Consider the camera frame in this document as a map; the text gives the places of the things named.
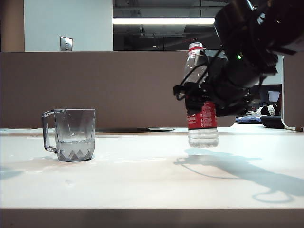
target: red bottle label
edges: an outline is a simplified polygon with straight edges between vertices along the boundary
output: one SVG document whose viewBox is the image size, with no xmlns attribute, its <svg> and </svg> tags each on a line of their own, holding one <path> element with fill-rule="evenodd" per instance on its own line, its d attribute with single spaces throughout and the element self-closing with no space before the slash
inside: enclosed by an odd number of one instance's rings
<svg viewBox="0 0 304 228">
<path fill-rule="evenodd" d="M 188 115 L 189 129 L 215 128 L 217 127 L 217 117 L 215 116 L 215 105 L 207 101 L 202 106 L 201 111 L 194 115 Z"/>
</svg>

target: plastic water bottle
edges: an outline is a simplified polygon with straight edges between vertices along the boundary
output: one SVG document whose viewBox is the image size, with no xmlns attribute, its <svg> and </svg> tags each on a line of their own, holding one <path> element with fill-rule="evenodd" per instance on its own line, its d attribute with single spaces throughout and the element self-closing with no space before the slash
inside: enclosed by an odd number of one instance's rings
<svg viewBox="0 0 304 228">
<path fill-rule="evenodd" d="M 203 49 L 201 43 L 189 45 L 189 57 L 185 66 L 184 75 L 186 76 L 196 65 L 195 56 Z M 206 70 L 206 66 L 197 68 L 187 78 L 186 82 L 197 82 L 199 77 Z M 191 147 L 215 147 L 219 143 L 219 133 L 217 130 L 217 120 L 215 106 L 211 101 L 207 101 L 202 106 L 202 110 L 194 115 L 188 115 L 188 138 Z"/>
</svg>

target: robotic arm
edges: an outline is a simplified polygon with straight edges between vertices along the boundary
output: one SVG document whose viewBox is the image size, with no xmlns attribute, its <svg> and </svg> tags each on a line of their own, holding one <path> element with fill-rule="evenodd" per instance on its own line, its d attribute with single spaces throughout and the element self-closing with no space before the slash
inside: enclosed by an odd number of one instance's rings
<svg viewBox="0 0 304 228">
<path fill-rule="evenodd" d="M 174 95 L 185 98 L 188 114 L 198 113 L 208 100 L 217 116 L 241 114 L 253 99 L 249 88 L 276 73 L 276 54 L 304 51 L 304 1 L 263 0 L 256 9 L 248 0 L 232 0 L 217 13 L 214 27 L 222 43 L 218 54 L 224 50 L 227 62 L 211 75 L 216 55 L 202 83 L 184 83 L 185 78 Z"/>
</svg>

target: water in mug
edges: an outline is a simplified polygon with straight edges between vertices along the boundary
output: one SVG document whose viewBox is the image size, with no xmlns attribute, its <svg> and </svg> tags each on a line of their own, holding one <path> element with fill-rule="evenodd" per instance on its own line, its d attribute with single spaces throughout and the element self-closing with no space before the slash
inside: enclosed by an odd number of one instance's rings
<svg viewBox="0 0 304 228">
<path fill-rule="evenodd" d="M 68 160 L 89 159 L 94 151 L 94 140 L 60 141 L 59 151 Z"/>
</svg>

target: mug handle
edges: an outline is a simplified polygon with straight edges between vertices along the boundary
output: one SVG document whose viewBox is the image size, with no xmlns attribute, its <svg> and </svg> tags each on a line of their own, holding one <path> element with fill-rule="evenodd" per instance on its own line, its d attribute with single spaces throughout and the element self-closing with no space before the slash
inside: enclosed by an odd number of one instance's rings
<svg viewBox="0 0 304 228">
<path fill-rule="evenodd" d="M 42 125 L 43 125 L 43 141 L 44 141 L 44 148 L 47 150 L 47 151 L 51 151 L 53 153 L 58 153 L 56 151 L 56 147 L 54 146 L 50 146 L 49 145 L 49 134 L 48 134 L 48 116 L 51 115 L 51 114 L 54 114 L 54 110 L 52 111 L 47 111 L 47 112 L 44 112 L 42 114 Z"/>
</svg>

